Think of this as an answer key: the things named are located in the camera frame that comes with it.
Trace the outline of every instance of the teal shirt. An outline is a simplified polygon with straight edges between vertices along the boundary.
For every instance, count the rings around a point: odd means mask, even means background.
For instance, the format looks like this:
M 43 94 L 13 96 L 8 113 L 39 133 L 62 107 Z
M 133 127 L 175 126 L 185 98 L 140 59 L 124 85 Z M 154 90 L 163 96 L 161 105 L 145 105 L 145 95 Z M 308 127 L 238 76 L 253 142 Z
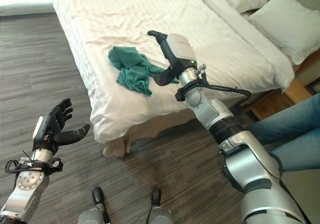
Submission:
M 164 69 L 149 62 L 135 47 L 114 46 L 109 51 L 109 60 L 120 73 L 116 82 L 125 88 L 151 96 L 149 77 L 155 77 Z

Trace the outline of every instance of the blue jeans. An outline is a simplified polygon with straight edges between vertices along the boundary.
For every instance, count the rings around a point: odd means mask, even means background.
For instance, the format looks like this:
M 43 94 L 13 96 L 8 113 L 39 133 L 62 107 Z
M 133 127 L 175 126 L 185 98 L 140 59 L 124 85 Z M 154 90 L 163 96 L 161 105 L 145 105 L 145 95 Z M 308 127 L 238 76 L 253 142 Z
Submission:
M 291 140 L 272 151 L 284 171 L 320 168 L 320 93 L 247 129 L 262 145 Z

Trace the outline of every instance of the floor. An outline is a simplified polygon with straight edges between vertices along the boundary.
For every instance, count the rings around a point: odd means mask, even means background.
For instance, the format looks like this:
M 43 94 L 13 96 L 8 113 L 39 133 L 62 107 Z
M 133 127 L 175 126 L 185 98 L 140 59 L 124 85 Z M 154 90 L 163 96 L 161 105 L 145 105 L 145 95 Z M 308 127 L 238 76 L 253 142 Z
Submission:
M 0 167 L 31 154 L 40 115 L 70 97 L 68 129 L 89 122 L 91 107 L 67 40 L 54 14 L 3 17 L 0 21 Z M 139 140 L 123 159 L 103 157 L 92 129 L 80 143 L 59 149 L 63 172 L 50 176 L 31 224 L 75 224 L 93 206 L 100 186 L 114 224 L 145 223 L 154 186 L 177 224 L 241 223 L 242 195 L 222 174 L 223 159 L 198 121 Z M 0 205 L 14 176 L 0 171 Z

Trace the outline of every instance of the white bedsheet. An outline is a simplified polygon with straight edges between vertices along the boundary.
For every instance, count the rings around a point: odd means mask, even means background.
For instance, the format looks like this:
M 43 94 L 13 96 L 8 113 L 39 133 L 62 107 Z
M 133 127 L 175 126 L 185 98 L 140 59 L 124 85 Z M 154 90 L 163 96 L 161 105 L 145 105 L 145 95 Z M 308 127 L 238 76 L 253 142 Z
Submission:
M 99 143 L 186 108 L 174 96 L 179 84 L 160 87 L 150 79 L 152 96 L 145 96 L 116 83 L 119 71 L 108 60 L 113 46 L 136 47 L 151 63 L 168 67 L 149 30 L 186 36 L 211 84 L 262 92 L 285 88 L 294 77 L 290 60 L 224 0 L 54 0 L 54 8 L 88 89 Z

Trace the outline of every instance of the silver robotic arm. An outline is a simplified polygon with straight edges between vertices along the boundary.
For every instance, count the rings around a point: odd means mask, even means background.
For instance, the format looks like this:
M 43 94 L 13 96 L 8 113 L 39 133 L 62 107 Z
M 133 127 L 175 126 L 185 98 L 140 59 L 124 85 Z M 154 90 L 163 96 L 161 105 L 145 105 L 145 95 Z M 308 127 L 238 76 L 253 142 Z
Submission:
M 0 211 L 0 224 L 28 223 L 36 211 L 44 190 L 49 185 L 49 175 L 61 172 L 63 163 L 53 158 L 59 146 L 83 139 L 90 128 L 85 124 L 78 130 L 61 131 L 73 111 L 69 98 L 64 99 L 45 116 L 41 116 L 33 133 L 32 156 L 10 160 L 4 168 L 16 174 L 15 187 Z
M 242 221 L 246 224 L 301 224 L 306 223 L 298 205 L 281 187 L 281 162 L 271 156 L 259 141 L 237 122 L 231 111 L 219 100 L 204 91 L 245 93 L 245 90 L 209 85 L 205 66 L 197 68 L 196 56 L 188 40 L 179 34 L 155 36 L 164 56 L 169 60 L 167 70 L 155 78 L 160 86 L 178 78 L 182 88 L 177 101 L 185 101 L 197 119 L 218 142 L 225 156 L 223 172 L 232 186 L 244 193 L 241 202 Z

